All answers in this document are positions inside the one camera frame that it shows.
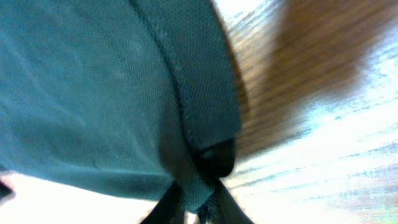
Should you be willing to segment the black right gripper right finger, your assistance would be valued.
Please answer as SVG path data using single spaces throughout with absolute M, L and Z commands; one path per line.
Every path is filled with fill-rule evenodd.
M 220 179 L 216 179 L 214 183 L 215 191 L 205 202 L 205 223 L 254 224 Z

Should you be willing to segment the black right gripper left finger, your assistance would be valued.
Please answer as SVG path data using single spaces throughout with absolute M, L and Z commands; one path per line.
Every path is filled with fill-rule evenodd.
M 173 182 L 154 209 L 140 224 L 184 224 L 183 194 L 178 183 Z

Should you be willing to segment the black t-shirt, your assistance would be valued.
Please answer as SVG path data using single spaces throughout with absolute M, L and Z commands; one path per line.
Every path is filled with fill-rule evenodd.
M 209 1 L 2 1 L 1 169 L 123 198 L 215 188 L 193 158 L 240 129 Z

